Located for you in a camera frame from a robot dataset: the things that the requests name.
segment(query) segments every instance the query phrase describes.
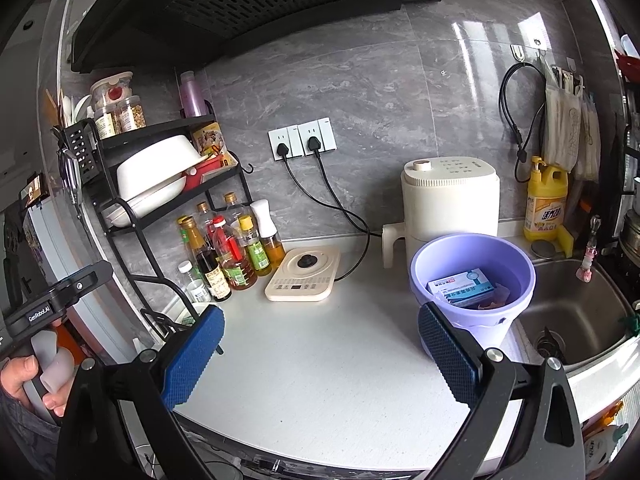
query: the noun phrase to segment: range hood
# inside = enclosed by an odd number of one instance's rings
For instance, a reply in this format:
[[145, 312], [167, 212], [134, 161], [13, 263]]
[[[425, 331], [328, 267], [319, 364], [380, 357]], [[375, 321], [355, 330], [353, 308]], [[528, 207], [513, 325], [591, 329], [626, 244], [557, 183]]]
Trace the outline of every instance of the range hood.
[[406, 0], [97, 0], [76, 29], [71, 68], [207, 64], [320, 23]]

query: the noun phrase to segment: red cap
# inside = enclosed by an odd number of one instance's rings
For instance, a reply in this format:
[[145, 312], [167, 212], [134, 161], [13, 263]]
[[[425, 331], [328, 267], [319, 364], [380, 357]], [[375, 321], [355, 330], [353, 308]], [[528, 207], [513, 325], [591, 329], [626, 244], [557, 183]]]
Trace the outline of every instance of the red cap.
[[222, 227], [224, 224], [226, 224], [226, 220], [222, 215], [218, 215], [213, 219], [213, 227]]

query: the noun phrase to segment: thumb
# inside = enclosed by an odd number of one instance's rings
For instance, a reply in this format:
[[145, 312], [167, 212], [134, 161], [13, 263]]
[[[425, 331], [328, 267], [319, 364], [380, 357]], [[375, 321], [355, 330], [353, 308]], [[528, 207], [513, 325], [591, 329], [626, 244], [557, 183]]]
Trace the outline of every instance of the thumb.
[[20, 401], [25, 408], [31, 403], [22, 385], [33, 379], [38, 373], [38, 361], [35, 356], [11, 359], [0, 372], [0, 383], [9, 396]]

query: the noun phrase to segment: yellow detergent bottle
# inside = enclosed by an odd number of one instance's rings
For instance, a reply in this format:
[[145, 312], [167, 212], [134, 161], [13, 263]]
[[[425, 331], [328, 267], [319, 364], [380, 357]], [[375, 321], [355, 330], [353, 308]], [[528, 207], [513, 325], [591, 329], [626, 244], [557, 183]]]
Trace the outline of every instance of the yellow detergent bottle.
[[546, 164], [538, 156], [531, 157], [533, 169], [529, 180], [524, 236], [527, 240], [555, 240], [564, 219], [564, 204], [569, 189], [566, 171], [547, 166], [542, 172], [539, 164]]

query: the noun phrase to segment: medicine box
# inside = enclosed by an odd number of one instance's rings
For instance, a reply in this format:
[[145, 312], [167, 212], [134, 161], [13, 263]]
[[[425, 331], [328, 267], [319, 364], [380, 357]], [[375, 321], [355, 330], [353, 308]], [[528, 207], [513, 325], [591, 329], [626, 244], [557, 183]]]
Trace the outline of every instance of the medicine box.
[[427, 289], [434, 296], [443, 295], [450, 304], [462, 308], [490, 300], [494, 295], [494, 286], [480, 269], [434, 280], [427, 283]]

